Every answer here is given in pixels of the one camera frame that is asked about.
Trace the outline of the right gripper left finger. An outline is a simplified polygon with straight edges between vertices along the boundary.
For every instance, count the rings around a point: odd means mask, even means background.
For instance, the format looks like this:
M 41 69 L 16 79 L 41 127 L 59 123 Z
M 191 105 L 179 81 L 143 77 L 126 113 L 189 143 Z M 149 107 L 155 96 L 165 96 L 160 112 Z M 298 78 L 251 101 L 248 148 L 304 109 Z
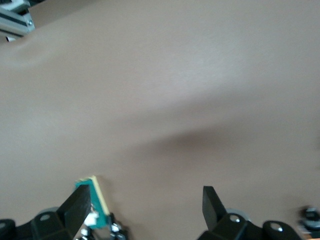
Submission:
M 91 211 L 89 185 L 80 185 L 57 209 L 57 214 L 72 240 Z

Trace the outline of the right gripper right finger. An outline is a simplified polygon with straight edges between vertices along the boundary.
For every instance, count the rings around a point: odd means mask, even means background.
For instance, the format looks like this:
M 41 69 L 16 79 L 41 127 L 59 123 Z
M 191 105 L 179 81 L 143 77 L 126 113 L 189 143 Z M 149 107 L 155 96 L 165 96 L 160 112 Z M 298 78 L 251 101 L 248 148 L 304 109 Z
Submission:
M 202 213 L 209 231 L 212 231 L 227 214 L 226 208 L 212 186 L 203 187 Z

